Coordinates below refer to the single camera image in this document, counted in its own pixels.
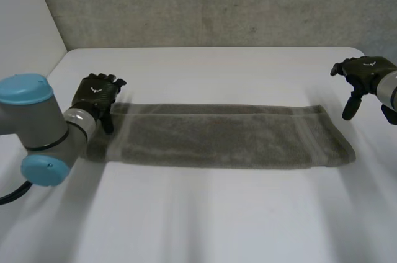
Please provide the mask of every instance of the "white wall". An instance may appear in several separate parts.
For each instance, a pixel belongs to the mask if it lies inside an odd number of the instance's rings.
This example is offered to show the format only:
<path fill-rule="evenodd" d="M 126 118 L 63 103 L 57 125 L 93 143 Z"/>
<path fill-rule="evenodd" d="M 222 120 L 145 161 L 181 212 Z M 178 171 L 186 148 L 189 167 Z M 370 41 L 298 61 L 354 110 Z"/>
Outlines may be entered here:
<path fill-rule="evenodd" d="M 44 0 L 0 0 L 0 78 L 47 75 L 65 54 Z"/>

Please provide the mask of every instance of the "folded towel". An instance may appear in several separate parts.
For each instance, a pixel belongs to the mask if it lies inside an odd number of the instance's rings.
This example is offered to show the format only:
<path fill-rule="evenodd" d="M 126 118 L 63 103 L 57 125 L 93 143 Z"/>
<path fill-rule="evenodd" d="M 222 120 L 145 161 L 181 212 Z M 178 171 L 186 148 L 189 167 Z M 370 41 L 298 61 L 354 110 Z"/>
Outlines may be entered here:
<path fill-rule="evenodd" d="M 355 160 L 321 106 L 115 104 L 115 132 L 99 127 L 91 161 L 150 166 L 299 169 Z"/>

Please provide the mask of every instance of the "white table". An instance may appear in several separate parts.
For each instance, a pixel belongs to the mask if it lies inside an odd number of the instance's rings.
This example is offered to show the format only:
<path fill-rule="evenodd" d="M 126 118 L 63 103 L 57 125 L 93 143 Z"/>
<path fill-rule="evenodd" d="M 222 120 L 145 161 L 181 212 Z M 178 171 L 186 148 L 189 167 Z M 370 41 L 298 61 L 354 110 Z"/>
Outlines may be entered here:
<path fill-rule="evenodd" d="M 397 128 L 329 76 L 353 48 L 128 48 L 69 52 L 49 76 L 65 110 L 80 80 L 112 73 L 119 101 L 322 104 L 357 153 L 341 168 L 188 169 L 80 160 L 54 189 L 0 208 L 1 262 L 396 262 Z M 0 138 L 0 192 L 23 181 Z"/>

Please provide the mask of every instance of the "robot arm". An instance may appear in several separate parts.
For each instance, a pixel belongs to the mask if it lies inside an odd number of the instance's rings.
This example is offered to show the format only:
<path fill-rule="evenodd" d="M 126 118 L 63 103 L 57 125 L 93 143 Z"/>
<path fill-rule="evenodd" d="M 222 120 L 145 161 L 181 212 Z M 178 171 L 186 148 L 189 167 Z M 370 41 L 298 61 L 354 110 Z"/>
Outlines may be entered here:
<path fill-rule="evenodd" d="M 15 133 L 28 155 L 21 173 L 31 183 L 64 181 L 100 120 L 113 132 L 110 107 L 125 81 L 90 74 L 81 81 L 72 107 L 63 114 L 47 80 L 23 74 L 0 81 L 0 135 Z"/>
<path fill-rule="evenodd" d="M 363 56 L 336 63 L 331 76 L 337 74 L 345 76 L 354 88 L 343 111 L 343 119 L 354 117 L 362 96 L 375 94 L 382 103 L 381 110 L 387 121 L 397 125 L 397 66 L 383 57 Z"/>

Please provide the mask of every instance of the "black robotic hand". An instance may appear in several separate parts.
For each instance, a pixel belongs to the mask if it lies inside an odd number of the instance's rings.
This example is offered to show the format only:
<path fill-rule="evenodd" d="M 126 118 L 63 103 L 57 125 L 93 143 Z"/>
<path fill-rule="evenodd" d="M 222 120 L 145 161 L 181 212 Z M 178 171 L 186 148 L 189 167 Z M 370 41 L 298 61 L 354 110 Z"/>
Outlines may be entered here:
<path fill-rule="evenodd" d="M 362 56 L 347 58 L 342 63 L 336 63 L 331 70 L 331 76 L 343 75 L 346 81 L 353 85 L 351 97 L 342 114 L 343 119 L 352 119 L 360 107 L 362 96 L 365 94 L 376 95 L 382 78 L 396 70 L 397 67 L 384 57 Z M 388 121 L 394 124 L 394 120 L 397 119 L 396 112 L 385 105 L 382 105 L 381 109 Z"/>
<path fill-rule="evenodd" d="M 90 74 L 85 77 L 76 91 L 72 108 L 80 108 L 90 113 L 95 120 L 100 120 L 106 133 L 114 130 L 110 107 L 116 101 L 121 87 L 127 83 L 114 75 Z"/>

